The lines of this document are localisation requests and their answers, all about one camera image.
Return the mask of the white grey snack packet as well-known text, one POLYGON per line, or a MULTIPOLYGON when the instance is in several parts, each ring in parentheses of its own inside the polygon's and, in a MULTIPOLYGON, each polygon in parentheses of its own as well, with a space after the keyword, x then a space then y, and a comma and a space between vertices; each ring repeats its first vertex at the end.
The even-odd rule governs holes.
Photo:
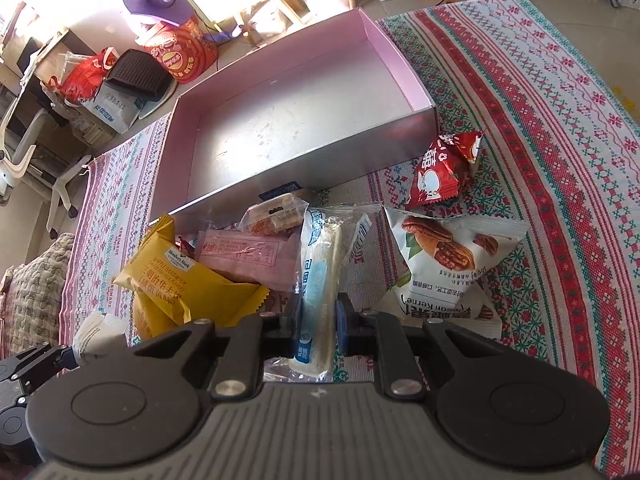
POLYGON ((92 312, 79 326, 72 350, 76 363, 86 365, 127 347, 127 323, 111 313, 92 312))

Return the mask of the white blue bread packet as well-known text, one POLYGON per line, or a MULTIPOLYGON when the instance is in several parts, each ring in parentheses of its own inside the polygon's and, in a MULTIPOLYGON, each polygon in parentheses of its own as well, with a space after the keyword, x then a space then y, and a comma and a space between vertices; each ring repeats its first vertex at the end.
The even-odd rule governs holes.
POLYGON ((336 344, 337 296, 349 261, 366 240, 378 203, 310 207, 300 232, 294 352, 265 362, 267 382, 329 382, 336 344))

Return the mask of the knitted beige cushion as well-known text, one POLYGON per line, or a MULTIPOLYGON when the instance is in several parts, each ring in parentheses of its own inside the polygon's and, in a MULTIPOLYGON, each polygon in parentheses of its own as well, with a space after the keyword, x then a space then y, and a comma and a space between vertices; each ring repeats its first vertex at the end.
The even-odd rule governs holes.
POLYGON ((75 240, 61 234, 30 263, 10 266, 1 280, 1 357, 57 344, 62 292, 75 240))

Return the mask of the white pecan snack packet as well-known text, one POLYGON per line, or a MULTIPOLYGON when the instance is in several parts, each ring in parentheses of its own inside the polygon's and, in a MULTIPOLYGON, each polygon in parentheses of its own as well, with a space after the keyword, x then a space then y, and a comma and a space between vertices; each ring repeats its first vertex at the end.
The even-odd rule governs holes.
POLYGON ((387 207, 388 225, 408 266, 396 286, 409 300, 453 308, 487 271, 510 255, 528 231, 522 220, 489 216, 436 219, 387 207))

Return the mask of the pink snack packet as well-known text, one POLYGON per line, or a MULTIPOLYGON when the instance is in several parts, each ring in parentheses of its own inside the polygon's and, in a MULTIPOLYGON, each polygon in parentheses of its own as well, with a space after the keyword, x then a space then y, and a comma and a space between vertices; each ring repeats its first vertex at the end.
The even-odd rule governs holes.
POLYGON ((289 292, 296 284, 299 235, 250 235, 227 230, 198 233, 196 260, 234 282, 289 292))

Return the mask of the yellow snack packet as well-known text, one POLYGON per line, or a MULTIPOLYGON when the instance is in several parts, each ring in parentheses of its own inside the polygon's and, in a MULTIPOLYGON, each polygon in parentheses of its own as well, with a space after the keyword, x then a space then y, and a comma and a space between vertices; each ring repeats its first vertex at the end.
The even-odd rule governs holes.
MULTIPOLYGON (((182 317, 178 325, 207 318, 218 328, 235 326, 244 316, 257 312, 269 296, 268 287, 232 282, 180 252, 176 245, 163 253, 170 282, 177 291, 176 311, 182 317)), ((116 285, 134 290, 134 258, 114 278, 116 285)))
POLYGON ((177 291, 162 259, 163 250, 174 247, 174 241, 174 220, 163 214, 145 235, 134 258, 132 316, 143 340, 169 332, 182 321, 176 311, 177 291))

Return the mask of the clear wrapped cake packet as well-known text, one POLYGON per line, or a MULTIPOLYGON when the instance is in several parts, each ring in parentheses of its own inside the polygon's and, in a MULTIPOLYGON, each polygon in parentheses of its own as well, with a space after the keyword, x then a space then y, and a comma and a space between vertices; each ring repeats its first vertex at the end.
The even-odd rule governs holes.
POLYGON ((300 226, 308 206, 299 196, 285 193, 248 208, 238 229, 252 235, 278 235, 300 226))

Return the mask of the red snack packet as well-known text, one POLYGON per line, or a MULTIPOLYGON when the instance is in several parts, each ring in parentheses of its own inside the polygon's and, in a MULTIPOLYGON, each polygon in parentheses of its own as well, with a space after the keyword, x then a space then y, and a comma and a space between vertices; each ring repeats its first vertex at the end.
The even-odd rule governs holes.
POLYGON ((416 165, 406 206, 416 208, 456 197, 480 166, 483 131, 440 134, 416 165))

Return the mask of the white office chair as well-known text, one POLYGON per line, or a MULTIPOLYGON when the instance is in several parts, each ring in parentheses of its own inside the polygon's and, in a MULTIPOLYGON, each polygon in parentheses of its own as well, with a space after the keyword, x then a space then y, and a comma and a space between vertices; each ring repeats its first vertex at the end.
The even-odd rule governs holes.
POLYGON ((9 203, 12 192, 17 188, 17 185, 23 181, 27 182, 43 196, 44 200, 49 202, 46 229, 50 239, 56 240, 58 231, 54 227, 54 220, 58 206, 64 207, 68 218, 73 219, 78 216, 78 209, 68 194, 67 185, 74 177, 79 176, 87 169, 92 156, 90 154, 81 156, 77 162, 68 166, 57 176, 38 168, 34 163, 34 155, 38 138, 44 133, 48 121, 47 116, 49 116, 48 111, 44 108, 38 110, 21 140, 17 142, 16 148, 13 151, 10 150, 9 144, 6 143, 6 132, 17 105, 20 104, 23 94, 28 89, 29 81, 35 75, 38 64, 38 54, 34 53, 30 57, 25 75, 20 80, 18 96, 9 104, 1 119, 1 206, 5 207, 9 203))

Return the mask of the pink cardboard box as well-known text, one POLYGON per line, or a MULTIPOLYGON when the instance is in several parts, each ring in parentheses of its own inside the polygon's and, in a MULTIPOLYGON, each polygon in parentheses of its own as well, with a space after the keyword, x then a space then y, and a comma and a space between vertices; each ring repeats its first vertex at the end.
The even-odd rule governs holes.
POLYGON ((226 226, 262 200, 322 191, 424 154, 436 106, 367 14, 351 10, 245 55, 175 102, 151 217, 226 226))

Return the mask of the patterned woven floor mat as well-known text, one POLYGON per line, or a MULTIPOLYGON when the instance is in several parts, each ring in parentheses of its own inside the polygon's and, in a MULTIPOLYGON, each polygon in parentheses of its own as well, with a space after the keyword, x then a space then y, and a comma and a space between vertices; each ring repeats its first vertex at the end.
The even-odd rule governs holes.
MULTIPOLYGON (((480 284, 501 342, 595 384, 611 409, 596 458, 639 473, 639 125, 582 54, 529 0, 468 0, 378 26, 435 100, 444 133, 484 131, 480 168, 426 214, 529 223, 480 284)), ((169 112, 89 165, 62 292, 58 340, 93 311, 132 325, 112 278, 146 231, 169 112)))

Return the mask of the white blue paper bag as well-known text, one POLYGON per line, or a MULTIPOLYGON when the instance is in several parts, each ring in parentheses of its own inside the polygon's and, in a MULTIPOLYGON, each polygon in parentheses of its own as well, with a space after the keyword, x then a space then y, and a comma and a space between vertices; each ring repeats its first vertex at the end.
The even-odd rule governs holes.
POLYGON ((104 82, 92 99, 81 102, 93 116, 123 134, 136 122, 145 100, 122 92, 104 82))

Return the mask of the red plastic bag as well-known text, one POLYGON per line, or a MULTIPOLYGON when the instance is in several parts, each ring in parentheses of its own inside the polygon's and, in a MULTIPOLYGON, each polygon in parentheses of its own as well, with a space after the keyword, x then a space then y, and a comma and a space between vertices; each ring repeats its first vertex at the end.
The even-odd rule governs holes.
POLYGON ((47 88, 73 105, 91 101, 98 94, 102 82, 118 58, 119 54, 113 47, 103 49, 93 56, 84 56, 66 76, 51 76, 47 88))

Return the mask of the black ribbed heater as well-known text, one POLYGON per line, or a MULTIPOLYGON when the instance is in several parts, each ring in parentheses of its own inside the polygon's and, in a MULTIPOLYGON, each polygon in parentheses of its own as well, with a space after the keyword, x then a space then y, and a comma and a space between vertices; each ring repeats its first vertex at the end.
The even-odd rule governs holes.
POLYGON ((158 101, 172 77, 148 52, 129 49, 108 71, 104 82, 111 88, 145 101, 158 101))

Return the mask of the red printed bag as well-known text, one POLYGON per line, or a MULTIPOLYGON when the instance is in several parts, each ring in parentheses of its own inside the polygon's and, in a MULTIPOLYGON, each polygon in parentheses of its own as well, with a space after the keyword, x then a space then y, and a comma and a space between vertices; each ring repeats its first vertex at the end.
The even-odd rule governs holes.
POLYGON ((186 84, 206 72, 218 60, 216 44, 208 29, 192 15, 180 25, 159 21, 137 39, 179 84, 186 84))

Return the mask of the purple hat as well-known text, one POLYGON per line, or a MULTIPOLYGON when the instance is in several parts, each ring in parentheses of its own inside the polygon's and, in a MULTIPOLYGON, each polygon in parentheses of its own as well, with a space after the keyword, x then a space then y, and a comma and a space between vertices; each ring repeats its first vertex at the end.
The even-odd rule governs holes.
POLYGON ((122 3, 132 15, 176 26, 182 25, 194 14, 186 0, 122 0, 122 3))

